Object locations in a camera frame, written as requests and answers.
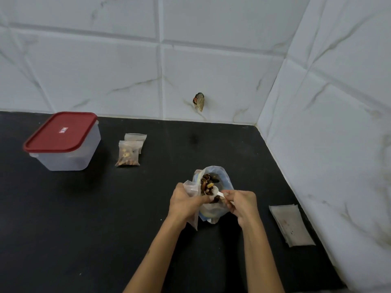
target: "red plastic lid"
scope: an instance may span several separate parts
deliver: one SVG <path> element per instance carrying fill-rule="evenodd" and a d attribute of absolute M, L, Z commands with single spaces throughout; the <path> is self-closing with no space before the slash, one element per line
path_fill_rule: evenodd
<path fill-rule="evenodd" d="M 24 143 L 29 153 L 64 153 L 81 146 L 97 120 L 94 113 L 59 112 L 53 114 Z"/>

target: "black countertop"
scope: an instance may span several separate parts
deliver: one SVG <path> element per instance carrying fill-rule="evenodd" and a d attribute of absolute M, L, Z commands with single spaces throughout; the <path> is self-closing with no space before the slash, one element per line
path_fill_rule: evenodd
<path fill-rule="evenodd" d="M 255 127 L 99 117 L 102 140 L 80 172 L 50 172 L 22 150 L 48 114 L 0 113 L 0 291 L 122 292 L 167 215 L 177 182 L 224 167 L 257 194 L 286 292 L 342 288 L 316 246 L 289 248 L 269 205 L 298 204 Z M 125 133 L 148 134 L 141 166 L 117 168 Z M 242 231 L 227 214 L 181 233 L 163 292 L 246 289 Z"/>

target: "wall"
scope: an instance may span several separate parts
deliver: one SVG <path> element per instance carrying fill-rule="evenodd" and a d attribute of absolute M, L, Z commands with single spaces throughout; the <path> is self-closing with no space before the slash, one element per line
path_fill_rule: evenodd
<path fill-rule="evenodd" d="M 308 1 L 0 0 L 0 109 L 255 124 Z"/>
<path fill-rule="evenodd" d="M 348 286 L 391 283 L 391 0 L 311 0 L 258 127 Z"/>

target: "container with red lid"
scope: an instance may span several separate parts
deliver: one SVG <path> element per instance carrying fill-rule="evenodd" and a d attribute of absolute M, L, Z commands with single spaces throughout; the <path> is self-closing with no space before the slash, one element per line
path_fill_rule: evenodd
<path fill-rule="evenodd" d="M 97 116 L 87 112 L 53 114 L 23 149 L 51 171 L 85 169 L 100 142 Z"/>

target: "person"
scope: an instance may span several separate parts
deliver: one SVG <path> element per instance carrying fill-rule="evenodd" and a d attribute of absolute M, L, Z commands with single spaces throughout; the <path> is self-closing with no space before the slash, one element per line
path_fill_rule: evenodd
<path fill-rule="evenodd" d="M 284 293 L 258 213 L 255 193 L 238 190 L 222 192 L 224 203 L 230 212 L 237 216 L 238 224 L 243 230 L 248 292 Z M 177 184 L 170 199 L 168 216 L 124 293 L 161 292 L 176 242 L 186 226 L 187 218 L 211 200 L 213 197 L 208 195 L 189 197 L 183 184 Z"/>

